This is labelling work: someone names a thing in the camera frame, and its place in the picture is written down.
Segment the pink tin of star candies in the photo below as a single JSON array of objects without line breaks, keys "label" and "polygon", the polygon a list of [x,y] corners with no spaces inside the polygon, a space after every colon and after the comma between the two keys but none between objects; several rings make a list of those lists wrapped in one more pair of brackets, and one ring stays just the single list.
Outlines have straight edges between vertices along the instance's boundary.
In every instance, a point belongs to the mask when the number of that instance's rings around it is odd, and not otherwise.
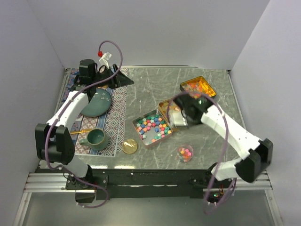
[{"label": "pink tin of star candies", "polygon": [[147,148],[158,144],[173,134],[173,129],[158,109],[132,120],[132,125],[139,139]]}]

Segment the teal ceramic cup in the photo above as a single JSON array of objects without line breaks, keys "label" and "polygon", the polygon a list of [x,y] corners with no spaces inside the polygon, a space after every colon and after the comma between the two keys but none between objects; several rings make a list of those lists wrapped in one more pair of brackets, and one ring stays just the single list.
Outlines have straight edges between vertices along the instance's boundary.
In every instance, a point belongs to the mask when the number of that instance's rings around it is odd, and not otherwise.
[{"label": "teal ceramic cup", "polygon": [[88,146],[90,149],[102,151],[109,142],[108,135],[102,129],[93,129],[88,132],[85,139],[81,139],[79,144]]}]

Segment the clear plastic ball half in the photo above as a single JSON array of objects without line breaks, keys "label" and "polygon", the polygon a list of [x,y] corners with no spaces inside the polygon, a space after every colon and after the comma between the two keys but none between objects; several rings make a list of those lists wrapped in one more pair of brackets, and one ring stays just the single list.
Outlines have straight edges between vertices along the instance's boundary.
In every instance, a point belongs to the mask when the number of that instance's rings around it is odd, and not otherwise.
[{"label": "clear plastic ball half", "polygon": [[193,157],[193,148],[188,144],[181,145],[177,148],[177,160],[180,162],[189,162]]}]

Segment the gold tin of pastel candies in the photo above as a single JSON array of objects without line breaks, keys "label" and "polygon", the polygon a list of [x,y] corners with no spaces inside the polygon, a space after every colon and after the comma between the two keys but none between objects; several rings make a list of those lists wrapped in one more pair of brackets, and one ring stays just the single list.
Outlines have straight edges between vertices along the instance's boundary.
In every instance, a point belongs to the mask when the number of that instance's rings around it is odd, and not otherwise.
[{"label": "gold tin of pastel candies", "polygon": [[[166,111],[167,111],[169,101],[170,101],[170,99],[163,100],[163,101],[159,102],[159,104],[158,104],[158,110],[165,120],[167,119]],[[180,111],[180,108],[174,102],[172,102],[169,107],[169,112],[172,112],[172,111]]]}]

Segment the round gold tin lid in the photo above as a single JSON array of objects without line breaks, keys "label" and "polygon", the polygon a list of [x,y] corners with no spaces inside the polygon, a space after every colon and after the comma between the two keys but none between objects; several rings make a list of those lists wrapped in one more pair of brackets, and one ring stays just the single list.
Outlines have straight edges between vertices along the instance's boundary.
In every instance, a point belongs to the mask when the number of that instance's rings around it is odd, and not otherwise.
[{"label": "round gold tin lid", "polygon": [[122,151],[126,154],[133,154],[137,151],[138,144],[133,139],[127,139],[122,144]]}]

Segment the black base bar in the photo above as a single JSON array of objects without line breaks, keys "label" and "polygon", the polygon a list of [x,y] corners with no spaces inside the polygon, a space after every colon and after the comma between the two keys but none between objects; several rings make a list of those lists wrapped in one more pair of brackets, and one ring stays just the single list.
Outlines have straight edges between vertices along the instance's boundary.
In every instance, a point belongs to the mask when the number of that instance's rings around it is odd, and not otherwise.
[{"label": "black base bar", "polygon": [[211,179],[205,169],[93,169],[95,189],[72,176],[67,177],[66,189],[91,190],[90,195],[76,194],[78,201],[92,202],[94,198],[159,198],[190,197],[202,199]]}]

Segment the patterned placemat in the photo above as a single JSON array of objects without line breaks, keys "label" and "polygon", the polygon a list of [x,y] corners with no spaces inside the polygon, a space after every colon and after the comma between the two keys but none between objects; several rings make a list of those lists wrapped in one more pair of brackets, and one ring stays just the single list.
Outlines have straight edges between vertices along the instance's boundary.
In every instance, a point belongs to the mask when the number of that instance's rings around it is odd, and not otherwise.
[{"label": "patterned placemat", "polygon": [[84,129],[102,129],[109,138],[108,145],[102,151],[97,151],[79,144],[85,139],[87,133],[72,135],[75,145],[75,154],[82,156],[115,157],[116,153],[122,151],[122,143],[125,134],[126,98],[127,87],[117,89],[106,89],[111,95],[112,104],[107,113],[99,117],[87,117],[79,115],[71,130],[82,131]]}]

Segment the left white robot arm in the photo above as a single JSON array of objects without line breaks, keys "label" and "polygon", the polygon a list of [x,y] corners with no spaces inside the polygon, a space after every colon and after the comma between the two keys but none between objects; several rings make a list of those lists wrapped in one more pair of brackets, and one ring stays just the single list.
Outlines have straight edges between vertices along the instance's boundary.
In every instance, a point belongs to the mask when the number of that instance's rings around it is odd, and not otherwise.
[{"label": "left white robot arm", "polygon": [[66,101],[47,123],[39,123],[35,127],[37,157],[48,164],[57,163],[58,166],[53,169],[66,169],[77,177],[76,182],[81,188],[89,189],[94,178],[90,175],[91,168],[75,155],[75,145],[70,135],[72,125],[91,102],[97,87],[115,89],[133,83],[117,65],[99,72],[94,60],[81,60],[79,74],[74,79]]}]

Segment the gold tin of neon candies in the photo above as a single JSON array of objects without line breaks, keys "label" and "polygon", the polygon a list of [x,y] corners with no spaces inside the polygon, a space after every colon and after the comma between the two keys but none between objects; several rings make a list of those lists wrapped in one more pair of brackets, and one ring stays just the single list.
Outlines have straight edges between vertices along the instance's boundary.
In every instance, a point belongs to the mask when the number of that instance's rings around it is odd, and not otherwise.
[{"label": "gold tin of neon candies", "polygon": [[203,76],[199,76],[187,81],[184,81],[180,84],[181,91],[199,91],[207,94],[208,96],[214,98],[216,92],[210,86],[210,84],[205,80]]}]

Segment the gold spoon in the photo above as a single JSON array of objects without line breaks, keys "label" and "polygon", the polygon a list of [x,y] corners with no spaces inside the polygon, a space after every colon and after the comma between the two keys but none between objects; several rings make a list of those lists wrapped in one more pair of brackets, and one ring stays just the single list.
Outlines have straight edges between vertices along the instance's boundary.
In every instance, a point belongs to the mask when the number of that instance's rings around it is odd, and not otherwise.
[{"label": "gold spoon", "polygon": [[90,132],[91,130],[93,130],[93,129],[82,129],[82,130],[79,130],[79,131],[71,131],[70,135],[75,135],[75,134],[80,134],[80,133],[87,133],[87,132]]}]

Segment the teal ceramic plate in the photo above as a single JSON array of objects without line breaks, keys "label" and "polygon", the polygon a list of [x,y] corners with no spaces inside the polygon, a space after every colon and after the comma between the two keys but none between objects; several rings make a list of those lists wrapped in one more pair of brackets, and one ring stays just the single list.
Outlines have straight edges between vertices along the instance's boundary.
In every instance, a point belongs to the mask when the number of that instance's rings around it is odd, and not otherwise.
[{"label": "teal ceramic plate", "polygon": [[106,113],[112,104],[112,89],[97,88],[89,104],[80,112],[86,117],[98,117]]}]

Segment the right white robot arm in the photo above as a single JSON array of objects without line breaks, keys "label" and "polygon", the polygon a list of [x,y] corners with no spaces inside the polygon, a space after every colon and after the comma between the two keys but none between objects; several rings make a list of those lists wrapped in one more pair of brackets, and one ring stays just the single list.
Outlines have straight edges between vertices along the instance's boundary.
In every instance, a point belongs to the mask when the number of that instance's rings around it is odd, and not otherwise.
[{"label": "right white robot arm", "polygon": [[172,100],[179,108],[179,113],[168,113],[170,123],[175,127],[192,127],[203,124],[210,127],[225,143],[223,150],[230,145],[238,154],[231,161],[218,161],[206,176],[210,187],[217,187],[223,180],[241,178],[247,183],[254,182],[271,164],[273,143],[269,139],[261,140],[248,132],[229,117],[222,108],[208,95],[192,97],[188,92],[176,95]]}]

